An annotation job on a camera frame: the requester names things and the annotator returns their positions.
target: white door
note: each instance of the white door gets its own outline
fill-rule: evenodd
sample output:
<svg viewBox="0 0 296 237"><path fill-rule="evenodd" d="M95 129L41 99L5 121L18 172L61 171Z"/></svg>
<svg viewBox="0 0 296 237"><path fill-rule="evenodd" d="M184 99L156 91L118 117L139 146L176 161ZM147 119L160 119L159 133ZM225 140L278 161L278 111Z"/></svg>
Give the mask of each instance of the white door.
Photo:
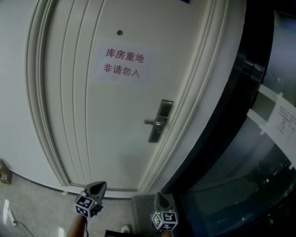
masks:
<svg viewBox="0 0 296 237"><path fill-rule="evenodd" d="M58 1L44 95L72 185L145 192L155 181L197 106L226 9L213 0ZM156 118L162 100L173 102L168 124L149 143L153 126L144 120Z"/></svg>

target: forearm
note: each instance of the forearm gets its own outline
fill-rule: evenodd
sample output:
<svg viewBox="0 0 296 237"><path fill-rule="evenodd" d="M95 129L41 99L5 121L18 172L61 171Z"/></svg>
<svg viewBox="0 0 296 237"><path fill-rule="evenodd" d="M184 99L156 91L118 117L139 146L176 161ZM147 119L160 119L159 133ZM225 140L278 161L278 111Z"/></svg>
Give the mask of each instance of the forearm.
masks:
<svg viewBox="0 0 296 237"><path fill-rule="evenodd" d="M83 237L85 230L85 221L83 216L77 215L72 223L70 230L68 231L67 237Z"/></svg>

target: floor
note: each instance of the floor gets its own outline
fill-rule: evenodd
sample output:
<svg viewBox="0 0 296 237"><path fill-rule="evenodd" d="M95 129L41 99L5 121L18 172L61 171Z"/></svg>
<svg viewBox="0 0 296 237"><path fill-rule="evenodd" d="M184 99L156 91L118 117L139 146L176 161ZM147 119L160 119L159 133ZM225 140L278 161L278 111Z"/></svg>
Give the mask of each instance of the floor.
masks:
<svg viewBox="0 0 296 237"><path fill-rule="evenodd" d="M20 224L12 226L7 208L35 237L65 237L76 216L75 196L33 184L14 175L12 185L0 183L0 237L31 237ZM103 200L103 210L91 219L90 237L103 237L106 230L120 232L124 224L134 229L130 200Z"/></svg>

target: glass panel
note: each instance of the glass panel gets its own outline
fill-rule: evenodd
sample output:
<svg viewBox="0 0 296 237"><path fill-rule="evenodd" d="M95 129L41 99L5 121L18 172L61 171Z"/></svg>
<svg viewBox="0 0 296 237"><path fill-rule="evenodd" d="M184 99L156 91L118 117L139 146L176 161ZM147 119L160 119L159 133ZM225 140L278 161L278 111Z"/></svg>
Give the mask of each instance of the glass panel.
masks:
<svg viewBox="0 0 296 237"><path fill-rule="evenodd" d="M296 106L296 19L278 12L263 84L276 93L282 92ZM252 109L267 120L274 105L258 94ZM257 219L295 188L295 168L260 132L258 125L247 118L219 160L182 196L184 203L194 200L193 206L198 206L209 236Z"/></svg>

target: door handle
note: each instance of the door handle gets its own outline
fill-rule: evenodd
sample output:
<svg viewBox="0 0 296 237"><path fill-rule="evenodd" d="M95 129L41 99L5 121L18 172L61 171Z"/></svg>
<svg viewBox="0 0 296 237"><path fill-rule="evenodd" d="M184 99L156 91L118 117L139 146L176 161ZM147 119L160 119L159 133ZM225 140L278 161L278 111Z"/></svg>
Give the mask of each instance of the door handle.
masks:
<svg viewBox="0 0 296 237"><path fill-rule="evenodd" d="M144 124L153 125L148 142L157 143L161 134L167 125L168 118L173 106L173 102L169 100L162 100L155 120L144 120Z"/></svg>

